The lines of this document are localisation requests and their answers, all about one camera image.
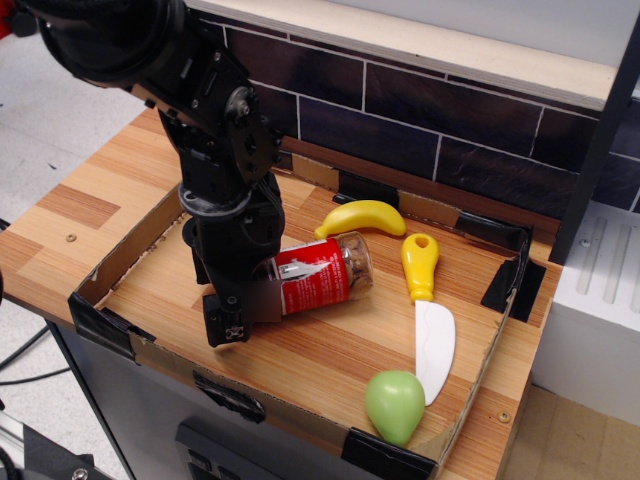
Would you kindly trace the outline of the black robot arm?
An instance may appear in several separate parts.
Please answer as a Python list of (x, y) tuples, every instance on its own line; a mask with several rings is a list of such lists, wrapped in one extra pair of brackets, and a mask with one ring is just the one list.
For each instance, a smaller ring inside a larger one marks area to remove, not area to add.
[(201, 284), (212, 346), (245, 342), (275, 321), (274, 284), (256, 273), (285, 226), (273, 172), (280, 134), (259, 110), (247, 70), (182, 1), (31, 1), (55, 60), (158, 112), (180, 160), (182, 230)]

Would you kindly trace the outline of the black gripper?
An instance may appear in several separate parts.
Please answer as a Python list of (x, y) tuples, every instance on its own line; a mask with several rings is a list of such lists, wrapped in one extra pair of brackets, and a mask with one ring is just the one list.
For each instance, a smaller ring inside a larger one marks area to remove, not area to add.
[(279, 197), (250, 197), (237, 205), (196, 197), (180, 199), (190, 219), (182, 236), (192, 250), (196, 282), (213, 286), (202, 298), (208, 343), (247, 342), (250, 324), (242, 319), (242, 287), (257, 266), (280, 250), (285, 215)]

